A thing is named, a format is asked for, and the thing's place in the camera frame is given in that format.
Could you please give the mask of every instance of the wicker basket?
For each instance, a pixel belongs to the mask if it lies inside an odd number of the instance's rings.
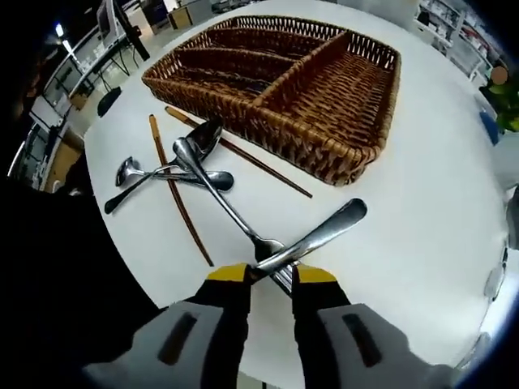
[[[382,151],[399,53],[337,26],[280,16],[228,19],[148,69],[159,99],[225,128],[336,186]]]

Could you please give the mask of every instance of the wooden chopstick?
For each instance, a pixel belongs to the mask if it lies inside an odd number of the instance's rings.
[[[165,165],[168,163],[168,160],[165,156],[164,147],[162,146],[161,134],[159,133],[159,127],[157,125],[157,120],[155,119],[155,116],[149,115],[149,125],[152,128],[152,135],[153,140],[155,141],[155,147],[157,148],[157,154],[159,155],[161,164]],[[182,201],[182,197],[180,196],[180,192],[178,191],[177,184],[175,184],[173,180],[168,180],[168,184],[169,188],[171,189],[171,193],[173,194],[173,198],[175,199],[175,203],[177,204],[178,210],[180,211],[180,214],[182,215],[182,218],[184,219],[184,222],[186,223],[187,229],[189,229],[189,232],[191,233],[193,240],[200,249],[200,252],[204,256],[208,265],[211,267],[214,266],[214,262],[211,260],[211,257],[209,257],[209,253],[207,252],[207,250],[205,250],[205,246],[202,240],[200,239],[199,234],[196,232],[195,226],[193,225],[193,222],[191,221],[189,214],[187,213],[187,209],[184,206],[184,202]]]
[[[165,111],[167,113],[169,113],[171,116],[173,116],[174,118],[177,118],[179,121],[181,121],[184,124],[187,124],[188,126],[190,126],[192,128],[195,128],[199,125],[198,122],[195,122],[193,119],[189,118],[188,116],[184,115],[182,112],[178,111],[177,109],[175,109],[173,107],[166,106]],[[285,177],[281,173],[278,173],[276,170],[274,170],[270,166],[267,166],[264,162],[262,162],[261,160],[258,160],[255,156],[249,154],[245,150],[236,146],[234,143],[231,143],[229,140],[221,138],[220,144],[223,147],[227,148],[228,150],[232,151],[234,154],[241,156],[244,160],[251,162],[257,168],[262,169],[264,172],[277,178],[279,181],[294,188],[297,192],[307,196],[309,199],[311,199],[313,197],[310,192],[308,192],[307,190],[304,190],[301,186],[299,186],[295,182],[289,180],[287,177]]]

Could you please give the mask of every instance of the white table surface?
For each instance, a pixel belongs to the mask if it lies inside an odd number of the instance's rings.
[[[328,2],[268,1],[192,28],[168,52],[208,26],[235,15],[289,15],[351,28],[401,53],[401,84],[387,147],[351,186],[336,188],[242,139],[225,134],[303,188],[308,199],[219,147],[207,169],[236,178],[227,199],[265,237],[295,242],[353,197],[367,217],[304,259],[339,280],[352,302],[363,302],[399,327],[429,363],[457,364],[469,351],[487,310],[483,286],[500,261],[506,224],[491,171],[490,143],[479,120],[476,90],[432,47],[405,30]],[[140,80],[146,62],[85,137],[88,168],[100,208],[119,193],[114,175],[128,156],[151,170],[159,159],[148,124],[157,116],[168,157],[190,131],[170,117]],[[254,262],[248,239],[211,195],[178,188],[216,266]],[[195,293],[210,268],[193,242],[165,182],[151,182],[113,215],[104,215],[127,266],[159,306]],[[279,387],[303,387],[290,300],[271,281],[253,288],[250,332],[240,370]]]

